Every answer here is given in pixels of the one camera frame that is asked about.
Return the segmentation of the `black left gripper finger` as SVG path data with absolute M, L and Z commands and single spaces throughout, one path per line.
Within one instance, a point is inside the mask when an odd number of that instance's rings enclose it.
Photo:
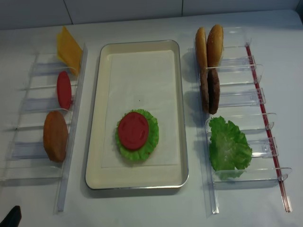
M 22 219 L 20 206 L 14 206 L 7 216 L 1 221 L 0 227 L 18 227 Z

